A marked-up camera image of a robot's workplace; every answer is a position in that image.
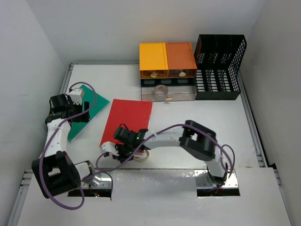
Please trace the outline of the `beige masking tape roll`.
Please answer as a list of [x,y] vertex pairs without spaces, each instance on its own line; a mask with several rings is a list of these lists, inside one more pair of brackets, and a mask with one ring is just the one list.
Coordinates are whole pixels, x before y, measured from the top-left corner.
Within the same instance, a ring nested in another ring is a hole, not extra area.
[[144,150],[144,151],[137,151],[134,156],[133,159],[134,161],[139,161],[139,162],[143,162],[143,161],[147,161],[150,157],[150,153],[148,150]]

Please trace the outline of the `green notebook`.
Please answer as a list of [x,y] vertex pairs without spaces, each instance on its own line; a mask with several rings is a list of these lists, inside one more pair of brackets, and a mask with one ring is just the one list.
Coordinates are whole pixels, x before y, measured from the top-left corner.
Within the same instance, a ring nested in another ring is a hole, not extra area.
[[[83,102],[89,102],[90,106],[94,103],[94,92],[92,89],[87,87],[86,85],[81,85],[79,87],[84,91],[83,95]],[[110,101],[106,98],[102,97],[98,93],[96,94],[96,104],[94,107],[89,111],[90,119],[89,122],[72,122],[71,130],[68,134],[68,141],[72,142],[79,133],[85,129],[85,127],[92,122],[92,120],[97,117],[108,105]]]

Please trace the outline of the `red folder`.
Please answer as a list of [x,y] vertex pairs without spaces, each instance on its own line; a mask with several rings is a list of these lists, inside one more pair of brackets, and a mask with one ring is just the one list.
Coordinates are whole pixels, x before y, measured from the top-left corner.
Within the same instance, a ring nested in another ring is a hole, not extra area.
[[152,102],[114,99],[100,145],[108,141],[117,142],[113,135],[120,124],[125,124],[135,132],[148,128],[152,105]]

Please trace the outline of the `silver tape roll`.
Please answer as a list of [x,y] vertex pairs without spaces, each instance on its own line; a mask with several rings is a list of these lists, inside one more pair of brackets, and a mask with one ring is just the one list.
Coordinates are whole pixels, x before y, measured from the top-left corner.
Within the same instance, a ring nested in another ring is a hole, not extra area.
[[165,85],[157,85],[153,91],[153,98],[156,101],[165,101],[168,97],[168,87]]

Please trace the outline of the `grey bottom drawer box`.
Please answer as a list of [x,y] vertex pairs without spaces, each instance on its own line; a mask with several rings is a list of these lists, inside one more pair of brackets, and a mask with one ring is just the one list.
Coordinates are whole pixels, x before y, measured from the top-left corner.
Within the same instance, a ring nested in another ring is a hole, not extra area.
[[141,79],[141,100],[159,102],[154,100],[153,91],[157,85],[168,87],[168,101],[193,101],[196,98],[195,81],[193,78],[165,78],[165,79]]

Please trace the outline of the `yellow drawer box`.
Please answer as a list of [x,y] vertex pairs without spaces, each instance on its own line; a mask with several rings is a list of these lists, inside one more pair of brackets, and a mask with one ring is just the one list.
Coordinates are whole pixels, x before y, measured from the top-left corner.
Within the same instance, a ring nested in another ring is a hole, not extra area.
[[139,66],[141,79],[168,77],[168,61],[165,43],[140,43]]

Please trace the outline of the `orange drawer box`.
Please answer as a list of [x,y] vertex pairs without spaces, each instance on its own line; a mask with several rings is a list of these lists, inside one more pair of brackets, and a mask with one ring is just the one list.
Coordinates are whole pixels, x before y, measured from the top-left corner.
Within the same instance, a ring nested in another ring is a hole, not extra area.
[[197,72],[190,42],[166,44],[168,78],[194,78]]

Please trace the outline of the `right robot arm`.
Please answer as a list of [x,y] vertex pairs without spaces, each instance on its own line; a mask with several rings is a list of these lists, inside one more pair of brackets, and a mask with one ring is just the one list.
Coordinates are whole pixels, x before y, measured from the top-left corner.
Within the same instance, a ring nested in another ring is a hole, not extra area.
[[233,171],[234,163],[228,165],[223,161],[224,146],[217,143],[216,133],[192,120],[176,124],[158,132],[141,129],[138,132],[127,127],[118,127],[113,135],[118,142],[113,146],[121,164],[134,158],[138,151],[149,151],[159,147],[181,147],[194,158],[206,164],[210,180],[217,187],[225,184]]

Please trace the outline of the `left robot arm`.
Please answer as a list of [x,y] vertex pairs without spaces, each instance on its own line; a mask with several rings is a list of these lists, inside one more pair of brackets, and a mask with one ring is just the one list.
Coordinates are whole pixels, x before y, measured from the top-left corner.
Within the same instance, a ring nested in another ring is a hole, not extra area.
[[32,170],[45,198],[78,189],[83,178],[90,176],[94,168],[90,161],[74,164],[68,156],[68,135],[74,122],[88,122],[89,102],[82,100],[82,89],[53,96],[45,120],[48,135],[46,152],[32,162]]

